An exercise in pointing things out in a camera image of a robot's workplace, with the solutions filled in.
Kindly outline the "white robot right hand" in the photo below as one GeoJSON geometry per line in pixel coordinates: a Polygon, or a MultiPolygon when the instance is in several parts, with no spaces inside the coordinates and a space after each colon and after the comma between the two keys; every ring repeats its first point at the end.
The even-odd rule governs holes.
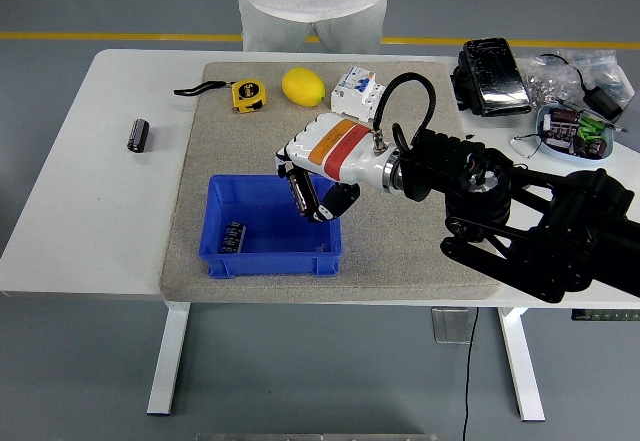
{"type": "Polygon", "coordinates": [[[400,152],[382,133],[335,113],[317,116],[275,154],[301,216],[339,218],[359,198],[361,182],[388,194],[403,188],[400,152]]]}

